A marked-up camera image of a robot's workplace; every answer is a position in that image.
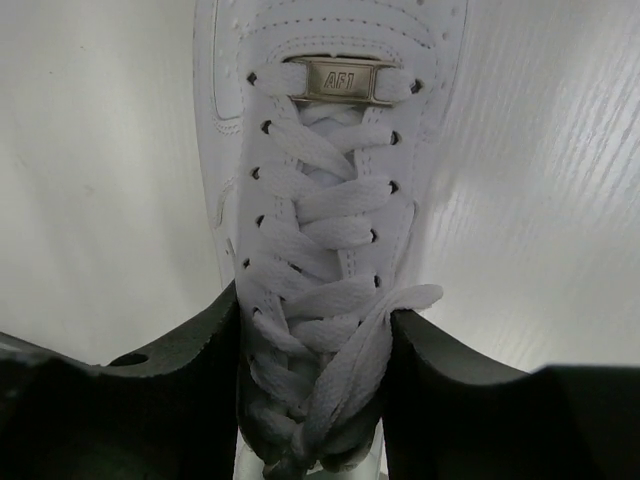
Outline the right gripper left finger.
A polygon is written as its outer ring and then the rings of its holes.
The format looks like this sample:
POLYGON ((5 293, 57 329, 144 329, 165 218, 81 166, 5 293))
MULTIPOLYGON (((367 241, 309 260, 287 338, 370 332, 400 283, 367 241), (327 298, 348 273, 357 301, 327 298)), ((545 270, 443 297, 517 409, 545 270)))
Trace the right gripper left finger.
POLYGON ((204 311, 105 366, 1 338, 5 479, 229 479, 239 309, 204 311))

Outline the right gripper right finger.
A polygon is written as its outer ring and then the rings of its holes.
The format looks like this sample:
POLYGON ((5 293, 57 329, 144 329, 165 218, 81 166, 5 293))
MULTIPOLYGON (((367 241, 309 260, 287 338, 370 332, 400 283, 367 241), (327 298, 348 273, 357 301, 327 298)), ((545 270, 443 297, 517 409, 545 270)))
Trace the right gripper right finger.
POLYGON ((412 311, 392 317, 383 416, 393 479, 635 479, 639 371, 526 373, 412 311))

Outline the white sneaker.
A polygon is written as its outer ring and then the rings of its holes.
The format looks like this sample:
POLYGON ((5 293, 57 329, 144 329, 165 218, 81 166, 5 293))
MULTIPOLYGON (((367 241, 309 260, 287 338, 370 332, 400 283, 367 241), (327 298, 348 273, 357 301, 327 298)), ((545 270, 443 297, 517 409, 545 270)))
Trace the white sneaker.
POLYGON ((239 479, 374 479, 464 1, 200 1, 194 102, 241 326, 239 479))

